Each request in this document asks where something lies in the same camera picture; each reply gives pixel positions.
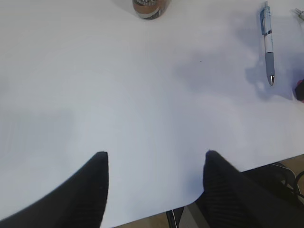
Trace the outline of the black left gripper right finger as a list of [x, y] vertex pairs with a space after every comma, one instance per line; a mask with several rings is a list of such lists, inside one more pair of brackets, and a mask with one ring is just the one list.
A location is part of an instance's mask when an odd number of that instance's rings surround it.
[[302, 228], [304, 194], [289, 168], [276, 162], [240, 172], [216, 151], [203, 171], [203, 208], [211, 228]]

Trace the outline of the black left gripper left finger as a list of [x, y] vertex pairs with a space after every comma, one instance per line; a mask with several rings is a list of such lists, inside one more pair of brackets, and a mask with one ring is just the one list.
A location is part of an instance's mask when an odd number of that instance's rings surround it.
[[27, 208], [1, 220], [2, 228], [99, 228], [109, 190], [109, 160], [96, 153], [73, 176]]

